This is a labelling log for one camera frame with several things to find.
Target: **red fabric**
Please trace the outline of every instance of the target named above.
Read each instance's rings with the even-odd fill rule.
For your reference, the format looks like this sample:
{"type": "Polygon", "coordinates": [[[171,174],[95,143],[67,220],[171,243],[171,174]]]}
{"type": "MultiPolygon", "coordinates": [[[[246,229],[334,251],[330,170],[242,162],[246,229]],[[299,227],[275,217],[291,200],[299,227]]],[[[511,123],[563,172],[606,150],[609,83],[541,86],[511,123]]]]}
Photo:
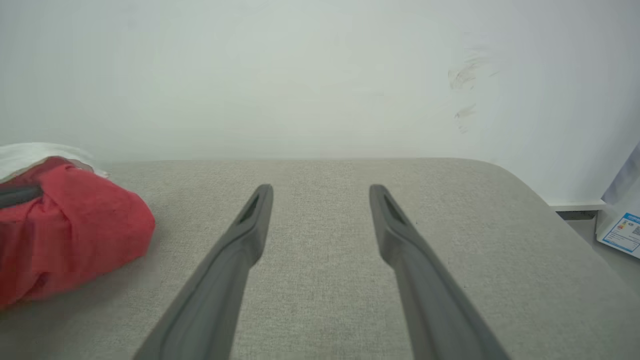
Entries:
{"type": "Polygon", "coordinates": [[[0,209],[0,309],[67,291],[144,255],[156,226],[135,193],[63,158],[49,158],[9,186],[43,195],[0,209]]]}

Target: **white baseboard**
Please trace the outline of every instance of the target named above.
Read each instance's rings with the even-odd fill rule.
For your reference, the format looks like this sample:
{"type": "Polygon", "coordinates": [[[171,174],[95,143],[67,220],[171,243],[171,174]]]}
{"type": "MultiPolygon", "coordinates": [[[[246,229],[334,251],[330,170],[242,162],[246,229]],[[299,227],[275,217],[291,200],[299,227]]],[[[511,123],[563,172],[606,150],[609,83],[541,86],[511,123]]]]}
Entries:
{"type": "Polygon", "coordinates": [[[602,200],[592,202],[549,202],[553,211],[595,211],[602,210],[607,205],[602,200]]]}

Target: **red bag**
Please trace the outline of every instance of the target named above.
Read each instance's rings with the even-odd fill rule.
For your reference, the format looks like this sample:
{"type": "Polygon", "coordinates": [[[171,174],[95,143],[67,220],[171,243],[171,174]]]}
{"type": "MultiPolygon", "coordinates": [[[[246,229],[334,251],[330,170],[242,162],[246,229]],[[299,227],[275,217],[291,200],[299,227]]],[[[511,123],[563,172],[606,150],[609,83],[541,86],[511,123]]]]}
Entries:
{"type": "Polygon", "coordinates": [[[63,158],[0,188],[28,184],[43,195],[0,209],[0,309],[71,290],[147,252],[156,221],[135,193],[63,158]]]}

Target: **gray fabric surface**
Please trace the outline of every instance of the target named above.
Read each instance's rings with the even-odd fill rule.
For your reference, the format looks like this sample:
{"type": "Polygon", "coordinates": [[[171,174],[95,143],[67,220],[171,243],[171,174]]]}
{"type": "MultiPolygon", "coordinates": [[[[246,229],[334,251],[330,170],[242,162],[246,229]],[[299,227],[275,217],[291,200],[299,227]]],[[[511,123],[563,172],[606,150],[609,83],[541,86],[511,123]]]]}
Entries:
{"type": "Polygon", "coordinates": [[[368,187],[387,186],[513,359],[637,359],[640,300],[526,185],[470,160],[158,161],[112,179],[156,215],[148,254],[0,314],[7,359],[127,359],[258,184],[275,192],[232,357],[406,359],[368,187]]]}

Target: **blue and white label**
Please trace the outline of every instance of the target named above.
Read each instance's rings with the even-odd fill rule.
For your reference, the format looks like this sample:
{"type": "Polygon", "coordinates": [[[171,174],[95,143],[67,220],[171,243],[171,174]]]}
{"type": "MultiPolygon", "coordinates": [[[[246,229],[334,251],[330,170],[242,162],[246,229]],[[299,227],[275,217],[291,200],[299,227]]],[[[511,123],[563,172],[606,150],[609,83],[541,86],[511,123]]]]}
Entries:
{"type": "Polygon", "coordinates": [[[640,217],[627,213],[602,238],[602,242],[629,254],[636,251],[640,247],[640,217]]]}

